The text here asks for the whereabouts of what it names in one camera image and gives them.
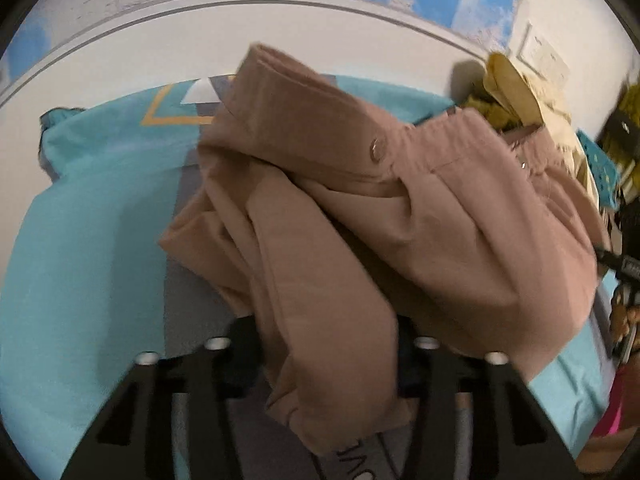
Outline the person's right hand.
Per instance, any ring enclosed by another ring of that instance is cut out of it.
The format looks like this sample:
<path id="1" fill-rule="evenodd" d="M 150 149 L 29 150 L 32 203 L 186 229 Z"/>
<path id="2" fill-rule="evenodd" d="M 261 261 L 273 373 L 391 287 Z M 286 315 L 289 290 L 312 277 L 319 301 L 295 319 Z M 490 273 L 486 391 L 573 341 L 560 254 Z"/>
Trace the person's right hand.
<path id="1" fill-rule="evenodd" d="M 629 359 L 639 351 L 639 294 L 618 284 L 611 300 L 610 332 L 614 349 Z"/>

